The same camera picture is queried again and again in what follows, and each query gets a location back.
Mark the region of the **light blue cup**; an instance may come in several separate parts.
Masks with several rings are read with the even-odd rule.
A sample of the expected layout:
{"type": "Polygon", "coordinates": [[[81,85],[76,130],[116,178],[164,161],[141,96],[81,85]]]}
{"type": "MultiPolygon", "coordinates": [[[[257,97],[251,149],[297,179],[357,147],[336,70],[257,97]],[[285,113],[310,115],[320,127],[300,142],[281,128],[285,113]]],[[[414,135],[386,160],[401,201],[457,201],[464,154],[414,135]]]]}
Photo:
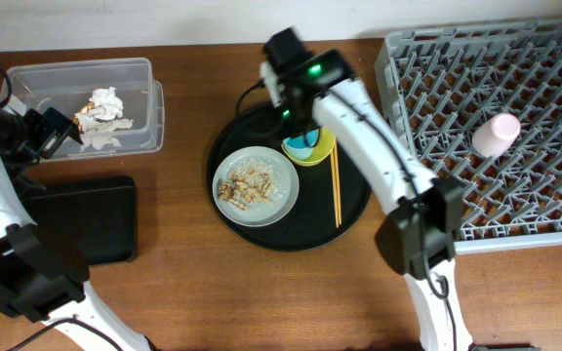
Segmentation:
{"type": "Polygon", "coordinates": [[[308,159],[319,141],[319,131],[313,130],[296,137],[286,137],[282,148],[292,158],[300,161],[308,159]]]}

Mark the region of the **yellow bowl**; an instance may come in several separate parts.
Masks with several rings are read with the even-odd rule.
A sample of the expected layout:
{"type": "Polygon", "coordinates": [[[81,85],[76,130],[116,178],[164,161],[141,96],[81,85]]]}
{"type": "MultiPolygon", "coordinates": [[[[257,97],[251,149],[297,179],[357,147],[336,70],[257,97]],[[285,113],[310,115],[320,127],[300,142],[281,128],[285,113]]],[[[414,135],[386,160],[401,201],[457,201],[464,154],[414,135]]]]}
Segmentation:
{"type": "Polygon", "coordinates": [[[326,128],[319,130],[319,139],[310,148],[295,148],[287,143],[285,139],[281,148],[284,153],[297,165],[312,167],[326,159],[336,144],[336,137],[326,128]]]}

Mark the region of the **wooden chopstick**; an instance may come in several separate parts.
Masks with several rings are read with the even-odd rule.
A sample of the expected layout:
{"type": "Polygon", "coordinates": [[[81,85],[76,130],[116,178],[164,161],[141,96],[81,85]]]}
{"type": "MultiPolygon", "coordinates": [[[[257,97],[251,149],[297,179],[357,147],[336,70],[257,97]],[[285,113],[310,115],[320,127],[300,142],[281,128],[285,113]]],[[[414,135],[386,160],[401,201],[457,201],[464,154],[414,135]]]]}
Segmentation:
{"type": "Polygon", "coordinates": [[[334,201],[334,220],[336,229],[338,229],[341,225],[339,211],[339,186],[338,186],[338,158],[337,158],[337,151],[336,146],[331,150],[330,153],[330,169],[331,169],[331,178],[332,178],[332,187],[333,187],[333,201],[334,201]]]}
{"type": "Polygon", "coordinates": [[[332,171],[332,182],[334,187],[334,211],[336,216],[336,227],[341,227],[341,187],[340,187],[340,176],[339,176],[339,156],[338,156],[338,144],[334,143],[332,153],[331,153],[331,171],[332,171]]]}

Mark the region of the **white napkin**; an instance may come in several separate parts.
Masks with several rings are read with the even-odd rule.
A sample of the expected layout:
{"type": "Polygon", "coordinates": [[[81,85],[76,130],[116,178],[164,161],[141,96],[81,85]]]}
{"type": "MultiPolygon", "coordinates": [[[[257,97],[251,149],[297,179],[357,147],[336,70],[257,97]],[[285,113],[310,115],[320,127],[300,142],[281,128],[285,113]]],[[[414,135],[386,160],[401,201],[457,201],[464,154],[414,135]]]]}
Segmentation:
{"type": "Polygon", "coordinates": [[[88,148],[101,151],[106,146],[121,147],[121,142],[111,133],[130,130],[133,120],[124,117],[124,103],[116,95],[116,88],[93,90],[89,102],[95,104],[89,112],[95,122],[84,134],[80,133],[83,141],[80,151],[84,152],[88,148]]]}

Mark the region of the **pink cup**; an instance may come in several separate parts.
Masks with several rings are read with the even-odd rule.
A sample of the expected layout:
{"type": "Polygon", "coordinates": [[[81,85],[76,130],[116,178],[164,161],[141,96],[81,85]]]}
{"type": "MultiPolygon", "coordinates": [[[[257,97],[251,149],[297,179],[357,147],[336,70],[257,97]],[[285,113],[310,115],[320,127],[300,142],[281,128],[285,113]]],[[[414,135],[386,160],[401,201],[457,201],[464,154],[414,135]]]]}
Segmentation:
{"type": "Polygon", "coordinates": [[[521,125],[511,114],[495,115],[472,135],[472,146],[485,158],[499,157],[505,153],[519,137],[521,125]]]}

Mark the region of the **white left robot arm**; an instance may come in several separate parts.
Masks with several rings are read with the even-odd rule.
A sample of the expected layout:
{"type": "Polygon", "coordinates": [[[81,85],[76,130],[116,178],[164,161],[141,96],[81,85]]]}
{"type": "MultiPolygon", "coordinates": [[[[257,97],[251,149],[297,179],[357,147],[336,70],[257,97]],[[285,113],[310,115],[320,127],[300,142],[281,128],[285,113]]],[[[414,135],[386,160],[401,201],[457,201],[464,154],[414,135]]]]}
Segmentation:
{"type": "Polygon", "coordinates": [[[57,330],[84,350],[152,350],[98,296],[80,251],[62,236],[40,232],[20,201],[35,187],[27,168],[50,158],[78,125],[53,107],[44,112],[10,108],[0,98],[0,313],[44,327],[17,344],[22,349],[57,330]]]}

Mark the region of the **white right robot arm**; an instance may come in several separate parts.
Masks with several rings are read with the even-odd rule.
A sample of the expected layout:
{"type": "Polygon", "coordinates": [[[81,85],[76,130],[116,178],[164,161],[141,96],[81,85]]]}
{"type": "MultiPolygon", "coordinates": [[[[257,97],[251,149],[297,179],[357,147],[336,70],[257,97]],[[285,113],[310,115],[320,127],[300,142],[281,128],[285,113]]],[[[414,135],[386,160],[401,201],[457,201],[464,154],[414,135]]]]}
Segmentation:
{"type": "Polygon", "coordinates": [[[462,225],[462,186],[412,156],[369,97],[363,81],[331,49],[315,55],[288,27],[263,45],[260,84],[275,112],[264,138],[332,132],[370,184],[385,215],[375,242],[408,286],[425,350],[472,350],[455,284],[454,241],[462,225]]]}

